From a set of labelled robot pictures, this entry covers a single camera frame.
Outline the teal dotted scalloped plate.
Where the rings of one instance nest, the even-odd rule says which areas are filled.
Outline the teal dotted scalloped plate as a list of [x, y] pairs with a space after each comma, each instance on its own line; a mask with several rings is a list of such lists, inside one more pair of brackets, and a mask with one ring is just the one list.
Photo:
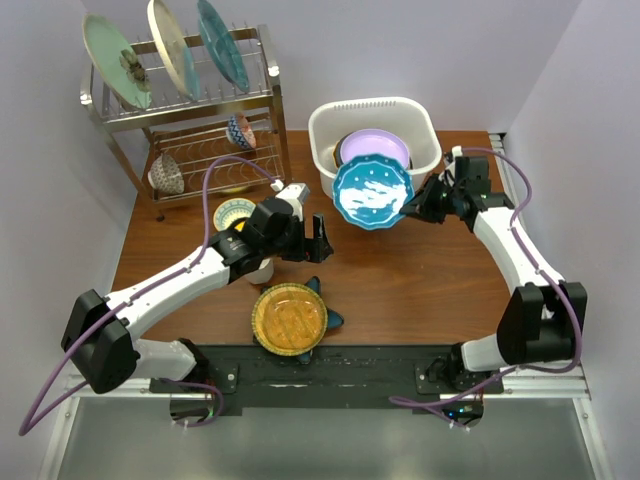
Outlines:
[[343, 164], [332, 184], [337, 211], [348, 223], [367, 231], [395, 226], [405, 217], [401, 209], [414, 194], [405, 168], [381, 154], [357, 156]]

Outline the lilac purple plate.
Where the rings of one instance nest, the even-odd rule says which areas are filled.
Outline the lilac purple plate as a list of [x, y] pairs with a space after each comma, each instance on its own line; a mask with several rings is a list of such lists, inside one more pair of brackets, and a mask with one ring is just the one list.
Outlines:
[[405, 142], [386, 130], [358, 130], [346, 135], [338, 143], [342, 165], [358, 156], [379, 154], [398, 161], [405, 168], [410, 158]]

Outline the dark blue bottom plate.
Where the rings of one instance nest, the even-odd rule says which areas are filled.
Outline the dark blue bottom plate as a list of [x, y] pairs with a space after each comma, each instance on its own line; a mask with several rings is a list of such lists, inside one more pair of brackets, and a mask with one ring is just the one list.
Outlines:
[[[333, 158], [333, 162], [334, 162], [335, 168], [338, 169], [342, 165], [342, 160], [341, 160], [341, 157], [340, 157], [340, 144], [339, 143], [337, 143], [333, 148], [332, 158]], [[409, 158], [408, 159], [408, 164], [405, 166], [405, 168], [407, 170], [409, 170], [412, 166], [413, 166], [412, 159]]]

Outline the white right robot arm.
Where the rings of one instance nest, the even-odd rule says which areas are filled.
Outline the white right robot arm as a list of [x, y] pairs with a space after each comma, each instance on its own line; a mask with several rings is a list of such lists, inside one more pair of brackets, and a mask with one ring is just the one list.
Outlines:
[[401, 209], [428, 223], [459, 218], [490, 253], [511, 294], [494, 334], [454, 348], [445, 379], [459, 393], [476, 386], [481, 372], [523, 367], [552, 373], [552, 362], [561, 360], [570, 371], [582, 354], [586, 290], [554, 270], [523, 231], [519, 214], [528, 202], [514, 204], [505, 193], [493, 191], [493, 153], [453, 148], [445, 156], [444, 171], [431, 175]]

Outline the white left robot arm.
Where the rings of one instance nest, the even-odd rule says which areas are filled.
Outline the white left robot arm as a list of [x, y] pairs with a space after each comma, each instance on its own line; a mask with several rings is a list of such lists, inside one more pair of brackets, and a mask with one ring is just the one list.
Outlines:
[[209, 374], [207, 359], [189, 340], [147, 341], [143, 335], [190, 301], [259, 269], [270, 257], [320, 263], [333, 252], [324, 218], [306, 237], [300, 203], [270, 197], [251, 216], [205, 238], [202, 247], [163, 272], [107, 296], [89, 290], [72, 309], [62, 348], [97, 394], [133, 378], [173, 381], [196, 392]]

